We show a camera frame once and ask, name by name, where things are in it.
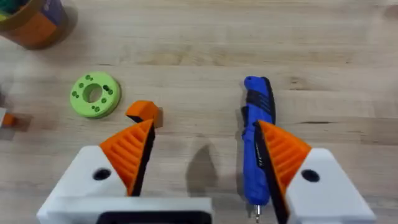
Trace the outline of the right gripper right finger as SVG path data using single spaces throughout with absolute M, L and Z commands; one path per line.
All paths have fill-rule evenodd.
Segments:
M 261 120 L 256 122 L 255 141 L 278 223 L 376 222 L 376 215 L 329 150 L 312 147 Z

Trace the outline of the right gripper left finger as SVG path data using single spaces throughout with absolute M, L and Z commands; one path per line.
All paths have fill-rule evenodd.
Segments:
M 150 119 L 81 148 L 37 212 L 38 221 L 97 222 L 106 212 L 137 210 L 154 140 Z

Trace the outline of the orange wedge finger of the left gripper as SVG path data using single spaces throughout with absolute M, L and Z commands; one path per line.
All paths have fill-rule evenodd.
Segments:
M 2 128 L 14 126 L 16 123 L 16 117 L 13 114 L 7 112 L 7 109 L 0 108 L 0 125 Z

